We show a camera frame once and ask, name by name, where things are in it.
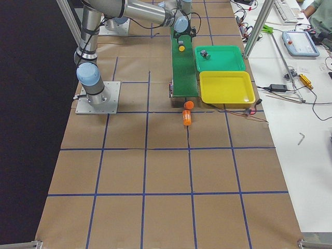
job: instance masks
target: green clamp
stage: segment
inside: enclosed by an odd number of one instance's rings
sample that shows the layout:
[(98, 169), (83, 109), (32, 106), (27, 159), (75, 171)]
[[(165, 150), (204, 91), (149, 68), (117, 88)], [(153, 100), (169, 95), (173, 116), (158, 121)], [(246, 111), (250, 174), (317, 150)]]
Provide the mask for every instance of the green clamp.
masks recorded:
[(272, 34), (273, 33), (273, 28), (267, 26), (266, 24), (264, 24), (263, 28), (261, 29), (262, 32), (268, 33), (268, 34)]

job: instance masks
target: white mounting plate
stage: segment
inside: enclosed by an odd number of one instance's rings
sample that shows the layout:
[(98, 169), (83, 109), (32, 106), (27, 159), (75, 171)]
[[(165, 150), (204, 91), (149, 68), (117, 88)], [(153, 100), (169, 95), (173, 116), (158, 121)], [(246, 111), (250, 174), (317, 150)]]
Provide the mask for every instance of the white mounting plate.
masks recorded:
[(116, 30), (111, 31), (105, 28), (105, 26), (100, 26), (99, 35), (100, 36), (128, 36), (129, 32), (129, 23), (130, 19), (128, 19), (124, 24), (116, 25)]
[[(95, 115), (95, 114), (116, 114), (118, 109), (120, 86), (119, 81), (104, 81), (105, 87), (110, 92), (110, 98), (107, 102), (100, 105), (91, 105), (87, 98), (80, 98), (76, 107), (78, 115)], [(80, 94), (86, 94), (82, 88)]]

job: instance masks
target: green shirt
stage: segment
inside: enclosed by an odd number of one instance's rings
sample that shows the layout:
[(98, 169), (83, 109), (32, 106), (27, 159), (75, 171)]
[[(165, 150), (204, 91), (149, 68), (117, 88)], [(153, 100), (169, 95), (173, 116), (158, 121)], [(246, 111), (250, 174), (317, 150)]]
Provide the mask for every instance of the green shirt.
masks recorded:
[[(318, 33), (332, 32), (332, 0), (315, 0), (312, 7), (316, 9), (309, 21)], [(323, 43), (332, 49), (332, 41), (324, 39)]]

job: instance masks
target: black electronic device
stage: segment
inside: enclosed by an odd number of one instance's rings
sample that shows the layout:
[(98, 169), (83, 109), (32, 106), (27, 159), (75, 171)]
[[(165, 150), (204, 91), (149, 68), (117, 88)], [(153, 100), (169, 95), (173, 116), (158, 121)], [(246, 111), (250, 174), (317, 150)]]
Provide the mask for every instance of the black electronic device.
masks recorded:
[(252, 6), (255, 0), (234, 0), (238, 4), (246, 4)]

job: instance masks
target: yellow tool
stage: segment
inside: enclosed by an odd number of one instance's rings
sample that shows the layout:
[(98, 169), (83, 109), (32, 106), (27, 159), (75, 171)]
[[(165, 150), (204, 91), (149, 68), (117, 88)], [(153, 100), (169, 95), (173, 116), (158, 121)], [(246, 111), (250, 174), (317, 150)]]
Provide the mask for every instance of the yellow tool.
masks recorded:
[(304, 76), (303, 74), (299, 74), (299, 79), (303, 83), (303, 85), (305, 85), (309, 89), (313, 89), (313, 86), (311, 85), (311, 81), (306, 76)]

